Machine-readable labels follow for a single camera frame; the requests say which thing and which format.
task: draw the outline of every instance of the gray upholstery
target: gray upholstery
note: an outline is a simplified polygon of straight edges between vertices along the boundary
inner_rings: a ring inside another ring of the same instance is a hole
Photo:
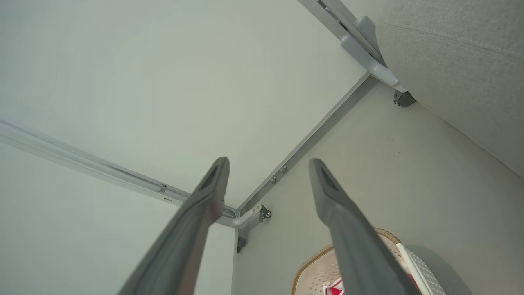
[[[415,99],[524,176],[524,1],[390,0],[377,39]]]

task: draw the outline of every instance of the brown rope trim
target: brown rope trim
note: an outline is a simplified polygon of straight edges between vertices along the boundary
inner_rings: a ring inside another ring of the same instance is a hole
[[[385,236],[386,238],[390,239],[395,245],[400,243],[400,239],[397,238],[394,234],[388,232],[387,230],[377,228],[377,227],[374,227],[373,229],[375,230],[375,232],[378,235]],[[298,269],[293,279],[293,285],[291,285],[291,295],[295,295],[295,291],[297,289],[298,278],[300,278],[300,275],[304,272],[304,270],[308,268],[310,265],[312,265],[313,262],[319,260],[322,256],[326,255],[328,252],[330,252],[333,249],[334,249],[333,244],[327,245],[322,250],[318,251],[315,255],[313,255],[311,258],[306,260],[306,262],[300,266],[300,268]]]

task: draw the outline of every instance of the gray floor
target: gray floor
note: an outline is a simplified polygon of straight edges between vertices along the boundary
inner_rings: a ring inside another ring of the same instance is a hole
[[[300,265],[331,242],[311,194],[313,157],[448,294],[521,294],[523,179],[419,103],[393,105],[393,92],[377,84],[262,199],[273,216],[237,255],[237,295],[289,294]]]

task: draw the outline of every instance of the gray caster wheel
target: gray caster wheel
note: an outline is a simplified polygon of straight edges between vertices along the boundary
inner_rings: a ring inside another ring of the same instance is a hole
[[[409,107],[416,102],[409,92],[402,93],[400,91],[395,91],[394,97],[393,103],[401,107]]]

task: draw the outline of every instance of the laundry basket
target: laundry basket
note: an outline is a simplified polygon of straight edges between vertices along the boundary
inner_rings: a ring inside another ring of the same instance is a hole
[[[412,275],[422,295],[445,295],[444,289],[422,259],[407,250],[392,233],[381,228],[375,228],[375,232],[404,271]],[[323,295],[322,285],[340,277],[333,245],[329,245],[300,267],[293,279],[291,295]]]

